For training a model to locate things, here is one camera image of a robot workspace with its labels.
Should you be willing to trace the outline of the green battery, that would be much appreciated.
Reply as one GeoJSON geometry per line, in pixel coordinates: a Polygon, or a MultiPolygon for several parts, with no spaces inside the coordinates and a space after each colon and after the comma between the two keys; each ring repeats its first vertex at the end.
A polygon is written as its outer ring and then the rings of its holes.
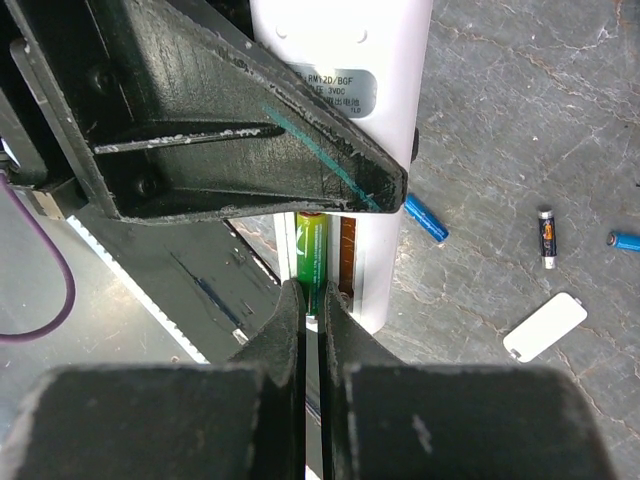
{"type": "Polygon", "coordinates": [[[296,214],[296,278],[301,285],[309,316],[319,311],[320,294],[327,274],[328,216],[296,214]]]}

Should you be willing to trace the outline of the white battery cover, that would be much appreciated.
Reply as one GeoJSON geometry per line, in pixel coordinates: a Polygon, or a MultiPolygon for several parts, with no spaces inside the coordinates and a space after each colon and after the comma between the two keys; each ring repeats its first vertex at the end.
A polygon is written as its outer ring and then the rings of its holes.
{"type": "Polygon", "coordinates": [[[582,302],[560,292],[524,319],[503,339],[503,347],[520,363],[528,363],[552,347],[588,316],[582,302]]]}

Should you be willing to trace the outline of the white remote control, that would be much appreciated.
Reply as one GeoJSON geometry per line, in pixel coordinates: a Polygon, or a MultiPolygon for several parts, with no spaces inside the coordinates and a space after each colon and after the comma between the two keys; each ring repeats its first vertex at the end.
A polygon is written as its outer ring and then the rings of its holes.
{"type": "Polygon", "coordinates": [[[328,279],[367,331],[386,322],[432,5],[428,1],[254,1],[255,40],[312,103],[301,120],[268,109],[294,143],[302,198],[274,218],[283,279],[302,277],[322,224],[328,279]]]}

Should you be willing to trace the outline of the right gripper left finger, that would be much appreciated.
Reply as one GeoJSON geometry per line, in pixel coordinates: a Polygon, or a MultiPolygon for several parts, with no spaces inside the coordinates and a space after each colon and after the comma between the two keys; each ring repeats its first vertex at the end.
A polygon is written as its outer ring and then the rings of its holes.
{"type": "Polygon", "coordinates": [[[94,365],[42,376],[1,448],[5,479],[301,479],[300,285],[227,362],[94,365]]]}

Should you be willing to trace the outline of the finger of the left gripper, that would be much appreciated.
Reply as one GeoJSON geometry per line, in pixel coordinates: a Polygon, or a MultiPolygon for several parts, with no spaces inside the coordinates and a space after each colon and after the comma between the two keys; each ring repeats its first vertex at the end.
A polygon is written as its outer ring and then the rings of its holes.
{"type": "MultiPolygon", "coordinates": [[[[117,1],[120,138],[99,164],[120,180],[120,215],[179,224],[282,213],[302,198],[295,146],[269,108],[301,120],[311,105],[285,64],[235,25],[238,6],[207,1],[117,1]]],[[[28,190],[48,213],[90,204],[66,182],[28,190]]]]}

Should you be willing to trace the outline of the black battery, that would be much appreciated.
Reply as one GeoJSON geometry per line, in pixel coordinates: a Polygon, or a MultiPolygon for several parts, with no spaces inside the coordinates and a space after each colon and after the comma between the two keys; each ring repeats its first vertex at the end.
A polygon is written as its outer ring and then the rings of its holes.
{"type": "Polygon", "coordinates": [[[546,270],[556,268],[557,243],[555,218],[552,209],[538,211],[538,236],[543,266],[546,270]]]}

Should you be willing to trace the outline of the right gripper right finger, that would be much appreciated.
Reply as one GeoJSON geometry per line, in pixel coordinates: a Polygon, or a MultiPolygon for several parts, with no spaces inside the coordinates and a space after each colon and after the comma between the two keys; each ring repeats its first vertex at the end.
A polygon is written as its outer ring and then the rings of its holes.
{"type": "Polygon", "coordinates": [[[407,364],[322,300],[328,479],[611,479],[577,386],[547,367],[407,364]]]}

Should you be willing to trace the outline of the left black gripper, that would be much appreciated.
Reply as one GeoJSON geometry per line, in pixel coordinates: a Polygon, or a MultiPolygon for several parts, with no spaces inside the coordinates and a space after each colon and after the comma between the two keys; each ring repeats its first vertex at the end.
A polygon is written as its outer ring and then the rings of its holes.
{"type": "Polygon", "coordinates": [[[1,134],[12,181],[43,191],[71,182],[73,199],[120,215],[120,180],[100,166],[120,138],[117,1],[1,4],[1,134]]]}

